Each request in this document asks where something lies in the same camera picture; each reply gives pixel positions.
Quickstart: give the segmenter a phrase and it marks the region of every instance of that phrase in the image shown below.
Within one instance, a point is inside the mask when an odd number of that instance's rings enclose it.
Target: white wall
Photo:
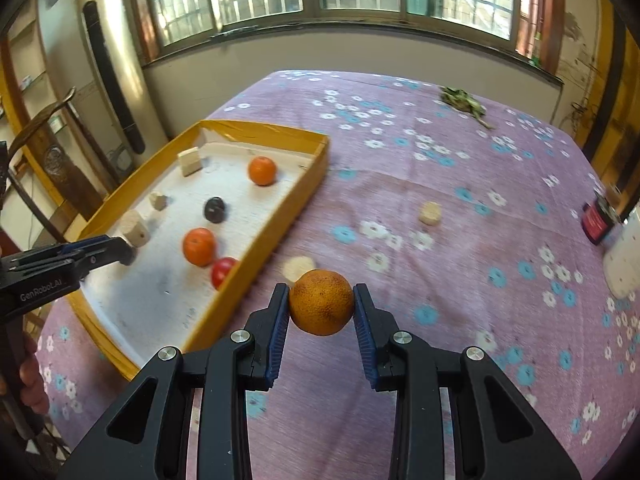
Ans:
[[[344,70],[464,88],[549,121],[559,90],[511,63],[409,34],[296,31],[204,46],[145,69],[167,131],[178,134],[276,70]]]
[[[577,28],[569,31],[572,16]],[[590,65],[595,65],[600,39],[600,0],[566,0],[564,32],[557,73],[564,81],[564,91],[554,121],[556,126],[572,112],[572,102],[586,104],[591,90],[595,72]],[[562,129],[574,135],[570,120],[562,124]]]

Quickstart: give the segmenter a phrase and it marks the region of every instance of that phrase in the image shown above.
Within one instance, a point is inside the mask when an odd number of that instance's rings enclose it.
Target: tangerine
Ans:
[[[249,178],[258,186],[270,186],[276,180],[278,167],[268,156],[256,156],[249,163]]]
[[[184,235],[182,254],[190,264],[206,267],[216,254],[216,237],[207,228],[192,229]]]

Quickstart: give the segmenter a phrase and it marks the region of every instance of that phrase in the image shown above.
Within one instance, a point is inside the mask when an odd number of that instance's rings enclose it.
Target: yellow tray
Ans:
[[[112,229],[123,213],[177,163],[177,154],[197,143],[203,129],[216,132],[227,142],[243,142],[253,144],[258,149],[275,148],[310,155],[311,163],[275,213],[261,225],[244,257],[234,266],[191,331],[183,351],[209,347],[223,333],[262,265],[315,193],[326,173],[329,158],[329,138],[321,134],[247,121],[200,121],[169,142],[108,197],[82,231],[80,239],[104,234]],[[132,379],[139,368],[112,341],[84,294],[78,290],[70,294],[68,300],[98,348],[125,378]]]

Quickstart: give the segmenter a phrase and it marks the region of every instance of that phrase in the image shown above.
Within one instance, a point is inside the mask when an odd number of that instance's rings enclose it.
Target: red tomato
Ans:
[[[225,256],[224,258],[220,258],[213,264],[211,267],[211,283],[214,288],[218,290],[222,282],[225,281],[226,276],[232,267],[238,262],[235,258],[231,258],[230,256]]]

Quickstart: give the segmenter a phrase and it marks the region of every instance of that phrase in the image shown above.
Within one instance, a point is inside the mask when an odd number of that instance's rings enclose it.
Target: white container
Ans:
[[[622,300],[640,288],[640,208],[629,215],[616,243],[602,261],[611,293]]]

